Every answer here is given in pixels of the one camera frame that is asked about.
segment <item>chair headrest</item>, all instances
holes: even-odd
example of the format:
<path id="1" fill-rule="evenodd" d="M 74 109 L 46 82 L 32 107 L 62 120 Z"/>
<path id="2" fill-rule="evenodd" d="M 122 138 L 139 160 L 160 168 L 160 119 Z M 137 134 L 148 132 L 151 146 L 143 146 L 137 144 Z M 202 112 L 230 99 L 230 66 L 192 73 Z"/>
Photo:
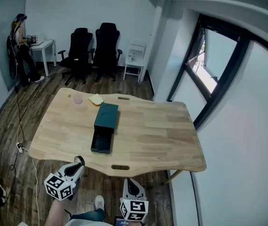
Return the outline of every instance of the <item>chair headrest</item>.
<path id="1" fill-rule="evenodd" d="M 115 24 L 111 24 L 111 23 L 102 23 L 100 29 L 107 30 L 107 31 L 115 31 L 116 26 L 115 26 Z"/>
<path id="2" fill-rule="evenodd" d="M 88 29 L 87 28 L 77 28 L 75 31 L 75 33 L 88 33 Z"/>

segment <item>wooden floor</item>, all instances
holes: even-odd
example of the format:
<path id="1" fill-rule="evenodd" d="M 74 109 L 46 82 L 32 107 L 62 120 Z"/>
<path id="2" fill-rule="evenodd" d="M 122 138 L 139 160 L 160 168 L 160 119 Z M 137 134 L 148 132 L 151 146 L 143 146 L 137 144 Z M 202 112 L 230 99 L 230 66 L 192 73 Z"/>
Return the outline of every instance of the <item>wooden floor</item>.
<path id="1" fill-rule="evenodd" d="M 61 70 L 60 66 L 54 68 L 49 66 L 50 73 Z M 93 72 L 87 77 L 87 83 L 76 82 L 74 79 L 67 86 L 79 91 L 99 94 L 128 94 L 143 99 L 152 99 L 150 82 L 146 78 L 142 84 L 137 83 L 137 77 L 127 75 L 122 80 L 123 71 L 118 71 L 116 81 L 112 78 L 102 78 L 95 83 L 93 80 L 96 73 Z M 54 73 L 46 78 L 37 92 L 39 84 L 31 83 L 26 89 L 20 88 L 19 102 L 21 106 L 21 117 L 23 117 L 27 106 L 37 92 L 33 103 L 26 114 L 22 127 L 24 130 L 24 147 L 29 148 L 35 135 L 35 131 L 47 110 L 55 94 L 64 85 L 61 72 Z M 0 112 L 0 183 L 7 193 L 13 183 L 14 171 L 9 170 L 10 164 L 14 163 L 16 156 L 16 134 L 19 126 L 18 107 L 16 93 L 12 92 L 5 106 Z M 38 205 L 40 225 L 44 225 L 48 211 L 52 204 L 52 198 L 46 194 L 43 186 L 44 179 L 50 172 L 56 172 L 65 163 L 62 161 L 37 161 L 38 177 Z M 135 177 L 141 185 L 146 188 L 146 195 L 149 200 L 149 214 L 146 219 L 148 226 L 171 226 L 172 208 L 171 197 L 168 186 L 160 186 L 160 182 L 167 178 L 166 171 L 148 173 Z M 122 196 L 123 178 L 106 176 L 93 169 L 85 168 L 85 176 L 81 179 L 79 191 L 69 203 L 67 209 L 72 214 L 83 213 L 94 210 L 94 197 L 102 194 L 105 198 L 106 222 L 114 223 L 114 217 L 121 215 L 119 210 L 119 198 Z M 38 225 L 38 209 L 36 205 L 36 178 L 32 158 L 28 153 L 19 154 L 16 161 L 16 181 L 8 202 L 0 207 L 0 226 L 17 226 L 25 222 L 29 226 Z"/>

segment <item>woman standing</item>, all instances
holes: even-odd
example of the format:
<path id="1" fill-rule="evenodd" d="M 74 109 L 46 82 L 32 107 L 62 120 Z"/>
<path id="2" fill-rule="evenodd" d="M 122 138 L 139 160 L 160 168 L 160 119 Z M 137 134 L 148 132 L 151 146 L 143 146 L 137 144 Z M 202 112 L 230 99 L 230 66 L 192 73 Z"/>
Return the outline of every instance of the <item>woman standing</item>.
<path id="1" fill-rule="evenodd" d="M 30 79 L 24 72 L 23 60 L 29 65 L 32 79 L 35 82 L 40 82 L 44 80 L 44 76 L 40 76 L 39 73 L 37 72 L 35 63 L 28 52 L 29 49 L 27 47 L 27 43 L 30 41 L 28 39 L 23 38 L 22 24 L 26 18 L 27 16 L 25 14 L 18 14 L 12 23 L 12 31 L 11 31 L 11 36 L 13 39 L 15 39 L 16 44 L 19 48 L 19 52 L 16 55 L 16 60 L 18 62 L 17 70 L 19 73 L 22 86 L 27 86 L 30 82 Z"/>

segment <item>black office chair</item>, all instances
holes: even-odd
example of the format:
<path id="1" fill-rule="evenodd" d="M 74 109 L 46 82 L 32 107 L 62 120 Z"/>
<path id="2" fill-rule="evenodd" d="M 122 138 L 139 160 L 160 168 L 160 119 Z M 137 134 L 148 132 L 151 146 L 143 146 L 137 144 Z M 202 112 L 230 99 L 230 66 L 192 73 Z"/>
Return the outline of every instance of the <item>black office chair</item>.
<path id="1" fill-rule="evenodd" d="M 102 23 L 100 29 L 96 30 L 96 50 L 94 48 L 90 50 L 93 64 L 100 68 L 95 82 L 98 82 L 104 73 L 108 73 L 115 81 L 113 71 L 116 70 L 119 57 L 123 53 L 118 49 L 116 58 L 116 43 L 119 34 L 115 24 L 110 23 Z"/>
<path id="2" fill-rule="evenodd" d="M 62 73 L 62 78 L 66 74 L 70 74 L 70 77 L 66 81 L 65 85 L 68 85 L 69 81 L 73 78 L 83 79 L 83 84 L 86 83 L 84 77 L 83 65 L 88 65 L 89 51 L 88 47 L 92 39 L 92 33 L 88 32 L 87 28 L 77 28 L 71 34 L 71 44 L 68 57 L 64 58 L 65 50 L 60 51 L 58 54 L 61 54 L 62 61 L 61 66 L 71 69 L 71 71 Z"/>

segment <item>blue jeans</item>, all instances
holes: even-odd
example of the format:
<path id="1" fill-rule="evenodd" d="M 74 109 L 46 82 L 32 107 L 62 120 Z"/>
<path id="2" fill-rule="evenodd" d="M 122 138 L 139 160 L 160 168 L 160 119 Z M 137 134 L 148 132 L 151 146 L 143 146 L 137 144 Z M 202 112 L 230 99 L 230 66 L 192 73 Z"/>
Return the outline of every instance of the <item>blue jeans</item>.
<path id="1" fill-rule="evenodd" d="M 95 221 L 95 222 L 103 222 L 105 219 L 105 212 L 102 209 L 97 209 L 94 211 L 90 211 L 87 213 L 81 213 L 81 214 L 75 214 L 72 215 L 70 220 L 72 219 L 84 219 L 84 220 L 90 220 L 90 221 Z"/>

